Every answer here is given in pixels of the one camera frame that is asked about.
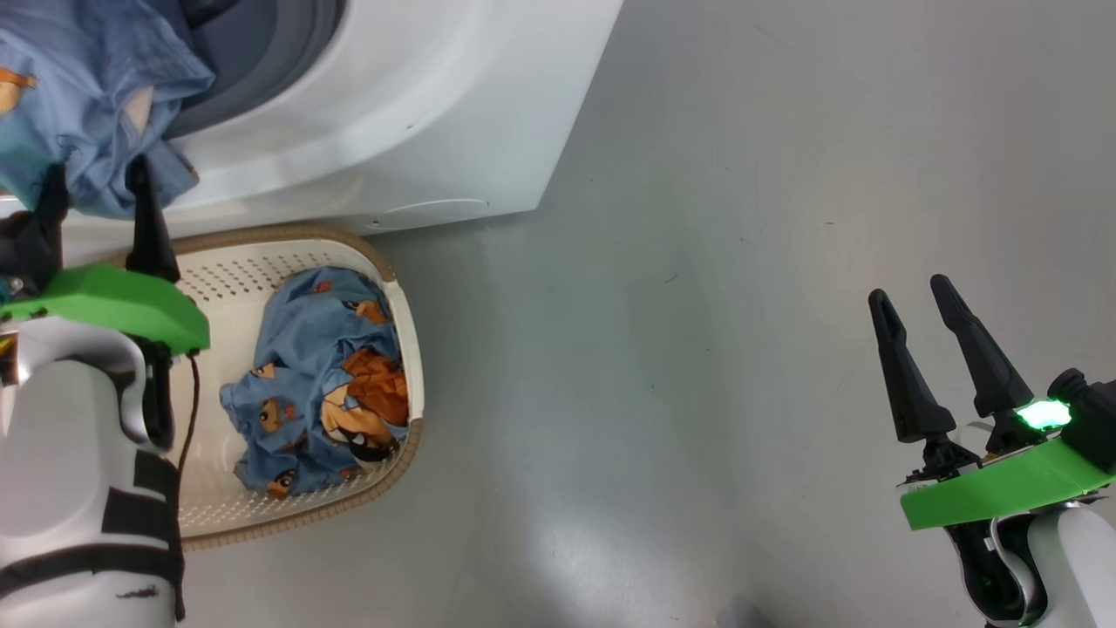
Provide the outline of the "grey rubber door seal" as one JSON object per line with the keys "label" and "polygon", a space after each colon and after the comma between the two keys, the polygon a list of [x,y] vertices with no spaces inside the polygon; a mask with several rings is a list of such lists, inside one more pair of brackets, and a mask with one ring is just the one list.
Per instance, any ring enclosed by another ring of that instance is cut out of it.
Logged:
{"label": "grey rubber door seal", "polygon": [[348,0],[179,0],[200,59],[214,74],[183,100],[169,139],[183,138],[271,102],[330,47]]}

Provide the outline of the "small blue cartoon print garment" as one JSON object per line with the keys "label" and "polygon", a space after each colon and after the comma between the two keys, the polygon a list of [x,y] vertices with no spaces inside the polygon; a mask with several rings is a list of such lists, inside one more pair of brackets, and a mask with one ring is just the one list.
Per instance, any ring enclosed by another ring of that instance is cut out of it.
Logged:
{"label": "small blue cartoon print garment", "polygon": [[165,135],[214,79],[183,0],[0,0],[0,194],[31,209],[62,166],[73,207],[129,220],[141,158],[169,206],[199,176]]}

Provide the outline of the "blue garment with orange print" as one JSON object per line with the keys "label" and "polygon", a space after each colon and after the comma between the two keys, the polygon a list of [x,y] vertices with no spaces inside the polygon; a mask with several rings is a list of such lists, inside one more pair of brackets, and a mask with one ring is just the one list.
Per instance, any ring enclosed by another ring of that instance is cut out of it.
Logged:
{"label": "blue garment with orange print", "polygon": [[247,489],[286,500],[377,468],[411,418],[385,294],[347,268],[291,276],[264,306],[250,370],[219,398],[246,441],[234,472]]}

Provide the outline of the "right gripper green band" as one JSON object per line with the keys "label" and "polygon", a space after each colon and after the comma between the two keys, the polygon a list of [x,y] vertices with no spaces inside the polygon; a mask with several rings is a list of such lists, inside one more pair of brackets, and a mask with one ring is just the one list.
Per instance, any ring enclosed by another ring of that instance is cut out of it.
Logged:
{"label": "right gripper green band", "polygon": [[[910,528],[921,531],[1017,515],[1077,500],[1116,481],[1116,472],[1096,468],[1060,439],[1059,429],[1071,421],[1069,406],[1054,399],[1035,400],[1035,393],[951,279],[932,276],[931,290],[943,322],[961,347],[974,385],[977,416],[1022,408],[1024,425],[1043,427],[1049,439],[953,480],[901,485],[899,504]],[[868,308],[896,439],[914,444],[956,429],[954,417],[929,390],[910,354],[908,331],[888,293],[872,290]]]}

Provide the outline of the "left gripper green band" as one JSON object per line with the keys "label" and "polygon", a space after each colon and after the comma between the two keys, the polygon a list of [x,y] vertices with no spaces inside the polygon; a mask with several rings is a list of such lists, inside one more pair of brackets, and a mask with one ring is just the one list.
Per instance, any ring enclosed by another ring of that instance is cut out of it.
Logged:
{"label": "left gripper green band", "polygon": [[[0,319],[25,321],[61,317],[147,339],[173,355],[210,347],[210,322],[187,294],[174,286],[180,268],[154,175],[145,156],[132,160],[125,186],[135,200],[134,242],[124,268],[65,268],[38,297],[18,297],[0,305]],[[44,229],[58,229],[71,209],[65,164],[51,164],[40,180],[33,215]]]}

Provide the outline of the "white washing machine body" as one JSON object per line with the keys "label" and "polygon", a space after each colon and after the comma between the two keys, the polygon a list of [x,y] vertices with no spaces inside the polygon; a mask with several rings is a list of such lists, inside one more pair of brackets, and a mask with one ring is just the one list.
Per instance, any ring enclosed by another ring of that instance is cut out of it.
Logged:
{"label": "white washing machine body", "polygon": [[530,211],[561,158],[624,0],[348,0],[309,73],[170,139],[195,189],[173,236],[362,218],[445,199]]}

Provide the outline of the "cream perforated laundry basket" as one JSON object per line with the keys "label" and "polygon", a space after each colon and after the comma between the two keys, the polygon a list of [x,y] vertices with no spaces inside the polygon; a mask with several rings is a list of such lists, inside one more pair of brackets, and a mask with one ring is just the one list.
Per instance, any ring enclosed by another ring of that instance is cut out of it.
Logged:
{"label": "cream perforated laundry basket", "polygon": [[[263,539],[363,508],[386,494],[411,466],[424,429],[421,347],[405,290],[379,251],[338,228],[291,223],[176,240],[180,290],[206,313],[211,346],[171,371],[176,421],[173,460],[184,460],[179,522],[187,551]],[[246,441],[228,421],[221,386],[254,361],[266,303],[286,279],[318,267],[348,268],[385,294],[401,341],[410,392],[410,432],[402,450],[377,468],[343,484],[286,500],[248,490],[235,480]]]}

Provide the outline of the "round filter cover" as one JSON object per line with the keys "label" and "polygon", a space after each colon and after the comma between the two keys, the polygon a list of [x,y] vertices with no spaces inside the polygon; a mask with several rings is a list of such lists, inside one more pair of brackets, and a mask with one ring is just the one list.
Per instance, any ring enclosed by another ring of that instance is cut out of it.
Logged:
{"label": "round filter cover", "polygon": [[489,202],[478,199],[426,201],[391,209],[371,218],[362,218],[357,225],[368,232],[433,228],[487,218],[490,209]]}

